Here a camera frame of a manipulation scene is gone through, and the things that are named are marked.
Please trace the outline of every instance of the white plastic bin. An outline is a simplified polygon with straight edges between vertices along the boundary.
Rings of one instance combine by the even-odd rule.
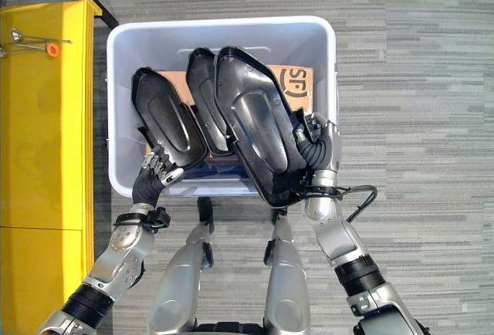
[[[315,16],[137,22],[120,25],[107,41],[109,176],[115,190],[130,197],[144,158],[142,125],[130,101],[131,77],[143,66],[186,70],[196,47],[218,51],[241,46],[265,64],[314,69],[313,109],[338,120],[336,39],[330,24]],[[251,195],[249,179],[220,175],[186,179],[169,195]]]

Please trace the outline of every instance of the black plastic part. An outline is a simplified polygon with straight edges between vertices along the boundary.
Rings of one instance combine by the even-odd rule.
[[[197,326],[195,333],[244,333],[248,335],[264,335],[264,329],[257,323],[218,322],[203,323]]]
[[[264,251],[264,265],[272,265],[272,249],[275,247],[275,240],[269,240],[268,245],[266,245],[266,250]]]
[[[231,154],[226,142],[226,123],[215,102],[215,54],[206,48],[195,49],[189,57],[185,79],[209,149],[215,155]]]
[[[202,260],[202,268],[210,269],[215,264],[215,260],[213,259],[213,249],[211,244],[207,242],[202,243],[202,251],[204,253],[204,259]]]
[[[96,329],[113,305],[113,300],[86,283],[81,284],[62,311]]]
[[[360,327],[360,323],[354,326],[354,335],[365,335],[364,329]]]
[[[417,325],[420,327],[420,330],[422,330],[424,332],[424,335],[431,335],[431,329],[430,328],[422,325],[420,322],[418,322],[418,320],[416,318],[414,320],[417,323]]]
[[[140,279],[142,279],[142,276],[144,276],[144,272],[146,272],[146,269],[144,268],[144,261],[142,261],[140,263],[140,272],[139,272],[139,276],[136,277],[136,280],[134,281],[134,283],[132,285],[130,285],[129,289],[131,287],[134,287],[137,285],[137,283],[140,281]]]
[[[260,195],[272,207],[300,201],[293,192],[305,174],[291,111],[272,71],[241,49],[216,56],[215,99],[237,153]]]
[[[215,222],[213,219],[213,205],[208,197],[198,198],[199,221],[209,226],[209,233],[215,231]]]
[[[140,68],[132,80],[132,103],[151,133],[146,138],[157,141],[149,145],[160,144],[171,163],[187,170],[205,158],[208,148],[192,112],[166,78]]]
[[[334,272],[348,296],[368,291],[386,282],[370,255],[360,256],[338,266]]]
[[[170,225],[171,217],[161,206],[156,210],[149,211],[147,215],[141,213],[126,213],[117,217],[115,225],[142,225],[145,228],[157,232],[161,228],[167,228]]]
[[[271,223],[273,225],[276,224],[276,222],[279,219],[280,215],[287,215],[288,214],[288,209],[287,208],[274,208],[271,210]]]

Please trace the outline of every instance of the yellow panel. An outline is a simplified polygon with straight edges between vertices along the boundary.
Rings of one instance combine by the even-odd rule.
[[[92,0],[4,8],[10,29],[71,39],[0,59],[0,333],[34,333],[93,264]]]
[[[2,42],[9,40],[11,28],[72,40],[59,43],[58,58],[36,51],[0,60],[2,226],[82,229],[92,206],[86,204],[91,191],[86,177],[92,176],[87,174],[92,100],[86,101],[93,90],[90,7],[79,1],[2,10]]]
[[[82,232],[0,228],[0,235],[3,335],[33,335],[85,276]]]

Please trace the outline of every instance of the floor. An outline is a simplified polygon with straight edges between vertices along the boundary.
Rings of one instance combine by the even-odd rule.
[[[4,0],[8,5],[62,0]],[[121,23],[318,15],[337,34],[341,185],[375,184],[354,226],[411,312],[434,335],[494,333],[494,0],[100,0]],[[130,200],[107,177],[107,29],[96,28],[96,253]],[[193,198],[161,199],[172,225],[147,272],[99,334],[145,333],[161,271],[197,221]],[[359,202],[348,198],[345,213]],[[200,322],[262,320],[271,235],[259,198],[214,198],[215,267],[202,275]],[[314,334],[357,322],[302,210],[289,211],[306,267]]]

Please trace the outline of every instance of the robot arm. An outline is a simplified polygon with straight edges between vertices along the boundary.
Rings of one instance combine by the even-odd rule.
[[[134,182],[132,208],[118,216],[107,249],[62,309],[42,325],[40,335],[96,333],[112,305],[142,277],[154,234],[170,222],[164,208],[156,208],[157,199],[183,172],[173,168],[162,147],[146,156]]]
[[[320,127],[316,140],[297,128],[299,152],[312,170],[307,182],[305,213],[329,264],[347,292],[355,316],[364,318],[354,327],[356,335],[428,335],[394,287],[386,282],[353,226],[341,216],[337,172],[340,165],[340,132],[318,113],[312,120]]]

